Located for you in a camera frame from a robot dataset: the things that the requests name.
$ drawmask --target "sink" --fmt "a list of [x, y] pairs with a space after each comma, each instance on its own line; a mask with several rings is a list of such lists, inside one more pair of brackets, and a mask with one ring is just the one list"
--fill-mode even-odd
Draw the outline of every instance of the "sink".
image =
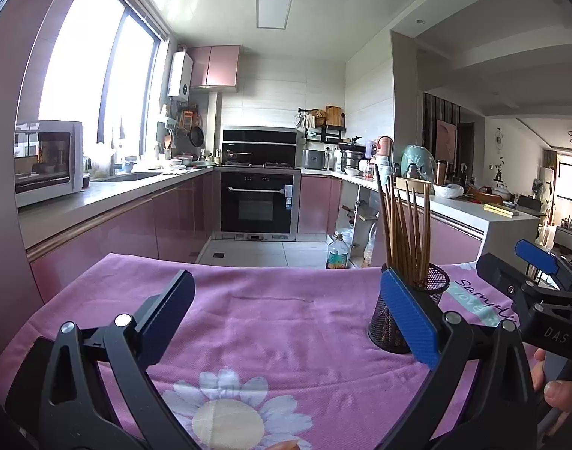
[[101, 182], [123, 182], [123, 181], [140, 181], [141, 179], [146, 179], [147, 177], [155, 177], [162, 172], [127, 172], [126, 174], [114, 175], [112, 177], [107, 177], [106, 179], [101, 179]]

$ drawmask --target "microwave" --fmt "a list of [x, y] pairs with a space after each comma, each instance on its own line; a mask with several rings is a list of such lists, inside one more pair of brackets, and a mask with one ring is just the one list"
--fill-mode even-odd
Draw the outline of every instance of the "microwave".
[[13, 148], [17, 207], [81, 191], [82, 142], [79, 121], [17, 125]]

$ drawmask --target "black mesh cup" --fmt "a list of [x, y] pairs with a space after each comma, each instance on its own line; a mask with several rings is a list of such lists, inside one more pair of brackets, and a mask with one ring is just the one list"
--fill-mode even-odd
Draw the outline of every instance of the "black mesh cup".
[[[382, 267], [382, 271], [384, 270], [386, 270], [386, 265]], [[449, 284], [448, 274], [440, 267], [430, 264], [425, 291], [429, 293], [436, 304], [440, 303], [442, 293], [449, 288]], [[393, 353], [409, 353], [411, 351], [381, 294], [375, 305], [371, 323], [369, 323], [368, 334], [371, 341], [383, 350]]]

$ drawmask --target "ceiling light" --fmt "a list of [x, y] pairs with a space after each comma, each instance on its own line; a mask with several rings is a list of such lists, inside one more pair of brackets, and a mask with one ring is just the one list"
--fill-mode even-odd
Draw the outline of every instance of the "ceiling light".
[[257, 29], [286, 30], [292, 0], [257, 0]]

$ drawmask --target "human hand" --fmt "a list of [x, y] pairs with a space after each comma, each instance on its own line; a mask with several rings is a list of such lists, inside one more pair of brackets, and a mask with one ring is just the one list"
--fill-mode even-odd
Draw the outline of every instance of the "human hand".
[[[534, 357], [538, 362], [532, 368], [532, 382], [534, 389], [539, 390], [545, 383], [546, 377], [544, 372], [546, 352], [539, 348], [534, 353]], [[545, 400], [549, 406], [560, 409], [561, 416], [553, 427], [547, 432], [549, 435], [555, 434], [555, 431], [563, 424], [572, 411], [572, 381], [570, 380], [553, 380], [545, 386]]]
[[270, 446], [267, 450], [300, 450], [300, 448], [298, 440], [290, 440], [289, 442], [281, 442]]

